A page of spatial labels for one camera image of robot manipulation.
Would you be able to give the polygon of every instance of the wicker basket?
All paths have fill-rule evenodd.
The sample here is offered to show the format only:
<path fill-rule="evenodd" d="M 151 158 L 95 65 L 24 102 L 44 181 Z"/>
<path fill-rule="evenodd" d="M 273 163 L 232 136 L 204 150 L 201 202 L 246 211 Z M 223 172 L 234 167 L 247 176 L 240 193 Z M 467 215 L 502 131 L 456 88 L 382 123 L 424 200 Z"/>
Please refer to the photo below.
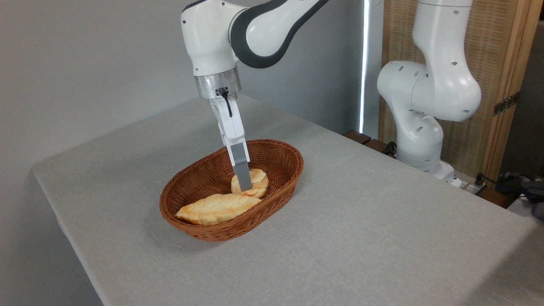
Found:
<path fill-rule="evenodd" d="M 248 141 L 250 168 L 267 173 L 269 185 L 262 200 L 234 219 L 215 225 L 193 225 L 175 217 L 182 206 L 212 194 L 231 193 L 234 175 L 227 149 L 223 147 L 176 174 L 160 195 L 163 218 L 192 237 L 224 241 L 244 235 L 282 208 L 293 196 L 304 160 L 291 145 L 273 139 Z"/>

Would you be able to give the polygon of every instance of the gray tablecloth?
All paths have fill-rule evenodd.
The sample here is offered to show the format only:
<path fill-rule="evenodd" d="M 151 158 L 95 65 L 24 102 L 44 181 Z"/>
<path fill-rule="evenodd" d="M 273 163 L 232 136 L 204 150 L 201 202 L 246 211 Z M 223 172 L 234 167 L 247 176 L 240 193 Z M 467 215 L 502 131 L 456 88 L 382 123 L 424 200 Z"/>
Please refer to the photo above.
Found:
<path fill-rule="evenodd" d="M 160 216 L 174 174 L 218 150 L 208 103 L 182 105 L 34 173 L 105 305 L 542 305 L 544 230 L 241 95 L 247 139 L 300 150 L 294 197 L 253 231 L 203 242 Z"/>

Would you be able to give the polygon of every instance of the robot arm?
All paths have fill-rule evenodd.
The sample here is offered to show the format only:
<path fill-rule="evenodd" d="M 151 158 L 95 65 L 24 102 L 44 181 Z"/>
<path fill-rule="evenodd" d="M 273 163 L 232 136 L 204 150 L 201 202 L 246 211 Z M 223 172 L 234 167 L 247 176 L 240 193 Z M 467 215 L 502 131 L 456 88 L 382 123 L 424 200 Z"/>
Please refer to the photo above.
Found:
<path fill-rule="evenodd" d="M 397 126 L 397 159 L 446 182 L 453 168 L 440 161 L 443 132 L 436 118 L 464 121 L 477 110 L 481 90 L 464 52 L 472 0 L 419 0 L 413 40 L 426 66 L 408 61 L 386 64 L 378 91 Z"/>
<path fill-rule="evenodd" d="M 285 54 L 296 31 L 328 0 L 272 0 L 252 8 L 199 0 L 181 14 L 183 37 L 200 98 L 209 100 L 242 191 L 251 189 L 248 147 L 236 103 L 236 61 L 267 68 Z"/>

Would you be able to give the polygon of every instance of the black cable cord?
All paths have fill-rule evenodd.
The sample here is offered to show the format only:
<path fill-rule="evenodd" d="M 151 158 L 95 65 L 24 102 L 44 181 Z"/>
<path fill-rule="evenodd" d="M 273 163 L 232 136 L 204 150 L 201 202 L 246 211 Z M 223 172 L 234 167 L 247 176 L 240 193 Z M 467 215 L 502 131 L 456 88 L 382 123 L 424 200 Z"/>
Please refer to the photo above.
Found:
<path fill-rule="evenodd" d="M 484 178 L 485 180 L 497 185 L 497 186 L 500 186 L 504 189 L 508 189 L 508 190 L 511 190 L 513 192 L 516 192 L 516 193 L 519 193 L 519 194 L 527 194 L 529 196 L 532 196 L 532 197 L 540 197 L 540 195 L 538 194 L 534 194 L 534 193 L 530 193 L 530 192 L 527 192 L 528 189 L 537 189 L 537 190 L 544 190 L 544 188 L 538 188 L 538 187 L 528 187 L 528 188 L 525 188 L 524 190 L 519 190 L 519 189 L 516 189 L 516 188 L 512 188 L 512 187 L 509 187 L 509 186 L 506 186 L 506 185 L 503 185 L 495 180 L 492 180 L 490 178 L 488 178 L 487 176 L 485 176 L 483 173 L 478 173 L 479 176 L 481 176 L 482 178 Z"/>
<path fill-rule="evenodd" d="M 225 88 L 221 87 L 219 88 L 219 94 L 225 99 L 225 102 L 227 102 L 227 108 L 228 108 L 228 116 L 232 118 L 232 110 L 231 110 L 231 104 L 228 102 L 228 91 L 225 90 Z"/>

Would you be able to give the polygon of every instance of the bread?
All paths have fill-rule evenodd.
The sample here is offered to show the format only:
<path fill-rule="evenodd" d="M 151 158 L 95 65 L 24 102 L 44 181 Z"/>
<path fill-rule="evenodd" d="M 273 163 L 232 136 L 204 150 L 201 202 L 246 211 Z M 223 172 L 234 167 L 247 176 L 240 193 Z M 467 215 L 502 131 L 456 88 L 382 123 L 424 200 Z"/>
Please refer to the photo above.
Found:
<path fill-rule="evenodd" d="M 214 194 L 182 207 L 176 214 L 191 224 L 213 225 L 242 214 L 261 200 L 239 194 Z"/>
<path fill-rule="evenodd" d="M 268 188 L 268 177 L 266 172 L 260 169 L 249 170 L 249 177 L 251 178 L 251 184 L 253 188 L 246 191 L 240 190 L 240 183 L 238 182 L 238 176 L 235 175 L 231 180 L 231 191 L 235 194 L 249 195 L 251 197 L 262 198 Z"/>

